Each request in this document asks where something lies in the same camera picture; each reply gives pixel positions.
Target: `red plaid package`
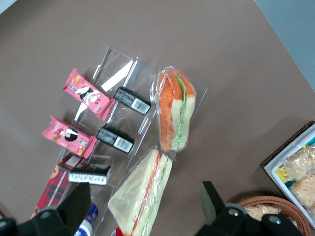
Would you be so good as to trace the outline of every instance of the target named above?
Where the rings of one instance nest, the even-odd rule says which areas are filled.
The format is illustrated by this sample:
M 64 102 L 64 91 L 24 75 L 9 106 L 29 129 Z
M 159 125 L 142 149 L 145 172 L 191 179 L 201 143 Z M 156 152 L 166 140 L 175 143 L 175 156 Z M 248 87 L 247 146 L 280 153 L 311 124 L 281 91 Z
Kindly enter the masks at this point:
M 33 218 L 41 209 L 60 203 L 60 200 L 69 185 L 69 171 L 82 160 L 83 158 L 69 154 L 55 166 L 31 218 Z

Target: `carrot sandwich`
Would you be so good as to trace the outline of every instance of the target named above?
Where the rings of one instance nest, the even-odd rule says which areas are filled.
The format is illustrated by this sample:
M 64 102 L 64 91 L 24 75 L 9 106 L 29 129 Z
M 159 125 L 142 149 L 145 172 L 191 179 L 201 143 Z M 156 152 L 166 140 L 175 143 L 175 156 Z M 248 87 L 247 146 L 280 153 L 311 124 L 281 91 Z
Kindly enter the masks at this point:
M 163 151 L 181 151 L 189 135 L 189 123 L 196 104 L 196 92 L 186 74 L 168 67 L 158 76 L 157 110 Z

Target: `barcode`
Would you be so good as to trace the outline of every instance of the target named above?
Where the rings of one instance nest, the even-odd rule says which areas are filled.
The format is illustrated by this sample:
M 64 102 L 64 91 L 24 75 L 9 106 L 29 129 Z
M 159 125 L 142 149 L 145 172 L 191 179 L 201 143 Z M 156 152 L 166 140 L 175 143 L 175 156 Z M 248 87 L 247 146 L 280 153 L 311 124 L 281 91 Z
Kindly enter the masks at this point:
M 118 148 L 119 150 L 122 150 L 124 152 L 129 153 L 130 149 L 132 148 L 133 143 L 121 138 L 121 137 L 117 137 L 115 143 L 114 143 L 114 147 Z
M 136 111 L 142 114 L 146 114 L 148 110 L 150 109 L 150 106 L 144 103 L 143 101 L 139 100 L 138 98 L 136 98 L 134 102 L 132 103 L 131 108 L 135 109 Z

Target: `white label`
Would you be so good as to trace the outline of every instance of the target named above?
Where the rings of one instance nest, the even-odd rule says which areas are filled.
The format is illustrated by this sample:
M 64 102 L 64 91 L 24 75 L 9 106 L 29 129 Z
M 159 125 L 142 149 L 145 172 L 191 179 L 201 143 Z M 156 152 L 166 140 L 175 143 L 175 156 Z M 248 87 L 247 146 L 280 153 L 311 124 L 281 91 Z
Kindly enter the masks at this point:
M 88 182 L 90 184 L 100 184 L 105 185 L 107 182 L 106 176 L 97 176 L 89 174 L 69 174 L 69 181 L 75 183 Z
M 73 168 L 78 164 L 79 161 L 80 161 L 80 158 L 76 156 L 72 156 L 65 164 Z
M 130 152 L 130 149 L 132 148 L 133 143 L 121 138 L 121 137 L 117 137 L 115 143 L 114 143 L 114 147 L 118 148 L 122 151 L 125 151 L 127 153 Z
M 133 101 L 132 105 L 130 106 L 131 108 L 135 109 L 136 111 L 146 114 L 148 110 L 150 109 L 150 106 L 143 101 L 139 100 L 138 98 L 135 98 Z

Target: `plastic-wrapped sandwich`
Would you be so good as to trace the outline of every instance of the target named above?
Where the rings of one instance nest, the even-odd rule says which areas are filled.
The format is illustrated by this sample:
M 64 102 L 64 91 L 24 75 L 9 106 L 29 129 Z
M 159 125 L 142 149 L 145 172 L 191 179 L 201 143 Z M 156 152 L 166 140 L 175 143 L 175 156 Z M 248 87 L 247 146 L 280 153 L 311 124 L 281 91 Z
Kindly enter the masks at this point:
M 306 147 L 293 154 L 285 161 L 284 166 L 296 181 L 315 172 L 315 146 Z
M 315 206 L 315 173 L 294 183 L 290 190 L 306 209 Z
M 182 70 L 168 67 L 159 74 L 157 94 L 162 149 L 181 151 L 188 140 L 196 104 L 195 89 Z
M 108 202 L 124 236 L 148 236 L 158 213 L 172 161 L 154 148 Z

